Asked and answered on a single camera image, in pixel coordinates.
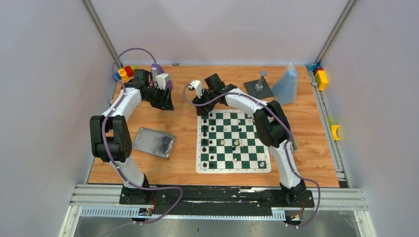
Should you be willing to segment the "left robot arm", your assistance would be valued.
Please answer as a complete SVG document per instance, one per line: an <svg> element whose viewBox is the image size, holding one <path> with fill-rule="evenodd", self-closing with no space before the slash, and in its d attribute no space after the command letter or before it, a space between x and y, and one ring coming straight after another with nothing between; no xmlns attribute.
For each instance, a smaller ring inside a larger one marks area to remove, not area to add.
<svg viewBox="0 0 419 237"><path fill-rule="evenodd" d="M89 121L92 154L111 165L123 180L125 190L139 204L151 199L146 175L135 164L131 152L133 144L127 121L138 104L145 101L153 108L173 111L171 75L136 69L133 78L123 83L116 101L99 116Z"/></svg>

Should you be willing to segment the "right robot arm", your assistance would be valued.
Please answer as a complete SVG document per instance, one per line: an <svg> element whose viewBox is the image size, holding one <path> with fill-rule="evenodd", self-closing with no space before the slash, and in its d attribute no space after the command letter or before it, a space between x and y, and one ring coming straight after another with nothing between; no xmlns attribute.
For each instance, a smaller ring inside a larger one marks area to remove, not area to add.
<svg viewBox="0 0 419 237"><path fill-rule="evenodd" d="M306 185L292 156L294 137L279 102L263 101L246 94L235 85L225 85L218 74L206 78L205 83L207 88L199 80L193 80L184 87L184 91L196 93L188 103L195 106L199 116L208 115L216 104L233 107L250 116L259 140L268 148L279 170L281 198L286 205L295 206L301 201Z"/></svg>

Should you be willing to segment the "green white chess board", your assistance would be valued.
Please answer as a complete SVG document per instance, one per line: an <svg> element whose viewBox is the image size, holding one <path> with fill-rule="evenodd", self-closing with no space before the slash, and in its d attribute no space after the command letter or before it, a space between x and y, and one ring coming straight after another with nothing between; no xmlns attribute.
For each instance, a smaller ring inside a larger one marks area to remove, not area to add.
<svg viewBox="0 0 419 237"><path fill-rule="evenodd" d="M213 110L197 117L196 172L269 173L270 154L253 119L240 110Z"/></svg>

